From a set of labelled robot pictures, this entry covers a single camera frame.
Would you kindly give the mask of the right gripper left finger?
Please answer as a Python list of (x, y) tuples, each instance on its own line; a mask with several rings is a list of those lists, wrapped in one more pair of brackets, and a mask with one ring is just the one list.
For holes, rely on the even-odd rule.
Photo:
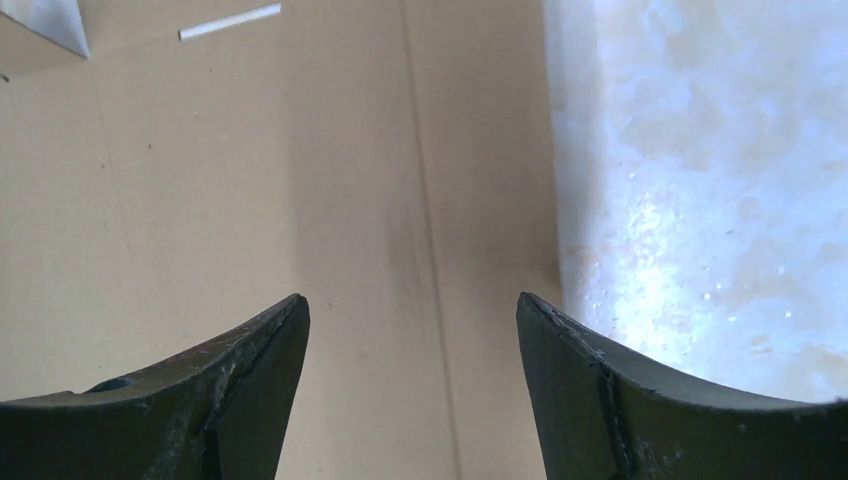
[(242, 325), (81, 392), (1, 405), (5, 479), (272, 479), (310, 332), (291, 295)]

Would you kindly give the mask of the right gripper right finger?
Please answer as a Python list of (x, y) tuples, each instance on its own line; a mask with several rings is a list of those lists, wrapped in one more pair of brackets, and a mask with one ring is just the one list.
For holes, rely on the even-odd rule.
[(843, 479), (847, 404), (722, 386), (666, 366), (535, 294), (517, 330), (550, 479)]

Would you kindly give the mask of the brown cardboard box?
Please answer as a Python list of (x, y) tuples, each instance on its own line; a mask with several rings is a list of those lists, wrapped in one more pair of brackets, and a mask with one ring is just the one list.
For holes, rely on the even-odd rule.
[(519, 294), (560, 299), (537, 1), (85, 1), (1, 83), (1, 396), (85, 390), (291, 293), (283, 479), (541, 479)]

